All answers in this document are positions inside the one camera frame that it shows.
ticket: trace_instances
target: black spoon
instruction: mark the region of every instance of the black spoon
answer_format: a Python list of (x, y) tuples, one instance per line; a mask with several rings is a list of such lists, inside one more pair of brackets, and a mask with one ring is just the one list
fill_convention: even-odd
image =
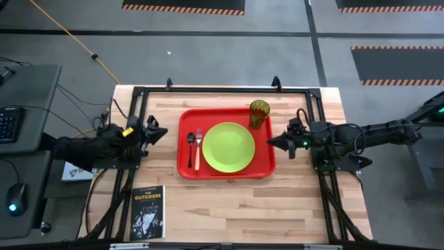
[(193, 147), (194, 140), (196, 140), (196, 136), (193, 132), (189, 132), (188, 134), (188, 143), (189, 143), (189, 160), (188, 160), (188, 168), (191, 168), (191, 148)]

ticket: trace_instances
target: book cover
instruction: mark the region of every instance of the book cover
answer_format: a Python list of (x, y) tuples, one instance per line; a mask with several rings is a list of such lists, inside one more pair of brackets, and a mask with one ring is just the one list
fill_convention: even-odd
[(133, 189), (130, 240), (165, 237), (165, 187)]
[(63, 169), (62, 181), (87, 181), (92, 180), (92, 176), (93, 173), (85, 171), (72, 165), (69, 162), (66, 162), (65, 168)]

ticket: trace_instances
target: wooden tabletop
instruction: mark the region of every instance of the wooden tabletop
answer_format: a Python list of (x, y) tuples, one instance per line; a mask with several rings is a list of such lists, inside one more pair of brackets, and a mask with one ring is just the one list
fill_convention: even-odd
[[(133, 87), (119, 85), (114, 92), (114, 98), (125, 113), (129, 111)], [(321, 93), (327, 121), (345, 123), (339, 89), (325, 87), (321, 88)], [(149, 157), (142, 159), (133, 184), (134, 188), (166, 186), (166, 237), (153, 241), (327, 242), (319, 180), (312, 169), (309, 151), (299, 149), (296, 159), (289, 160), (287, 153), (276, 149), (275, 172), (263, 179), (192, 181), (184, 179), (177, 171), (179, 117), (184, 111), (246, 107), (256, 99), (265, 100), (271, 106), (273, 136), (286, 129), (298, 108), (307, 108), (305, 97), (301, 94), (149, 94), (146, 117), (154, 115), (161, 127), (169, 129), (155, 146), (148, 148)], [(112, 107), (112, 122), (126, 125), (116, 106)], [(89, 206), (89, 228), (94, 227), (110, 205), (116, 173), (109, 170), (94, 189)], [(372, 238), (358, 180), (350, 173), (339, 172), (338, 182), (344, 210), (361, 232)], [(120, 210), (116, 213), (112, 235), (117, 231), (120, 213)], [(339, 235), (336, 213), (333, 212), (332, 216), (336, 235)], [(129, 226), (130, 215), (125, 241), (129, 241)], [(79, 233), (79, 236), (82, 235), (85, 235), (85, 225)]]

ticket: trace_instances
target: keyboard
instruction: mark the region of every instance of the keyboard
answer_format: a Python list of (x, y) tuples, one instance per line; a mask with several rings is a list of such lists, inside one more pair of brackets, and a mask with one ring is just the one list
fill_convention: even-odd
[(17, 141), (24, 113), (24, 108), (0, 109), (0, 144)]

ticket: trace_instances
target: green glass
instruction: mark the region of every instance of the green glass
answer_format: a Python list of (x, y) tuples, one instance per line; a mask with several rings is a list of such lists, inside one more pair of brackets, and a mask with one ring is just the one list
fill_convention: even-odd
[(212, 127), (202, 145), (203, 157), (217, 171), (235, 173), (250, 164), (255, 155), (255, 140), (246, 128), (232, 122)]
[(250, 128), (259, 129), (270, 115), (270, 105), (266, 101), (256, 100), (250, 104)]

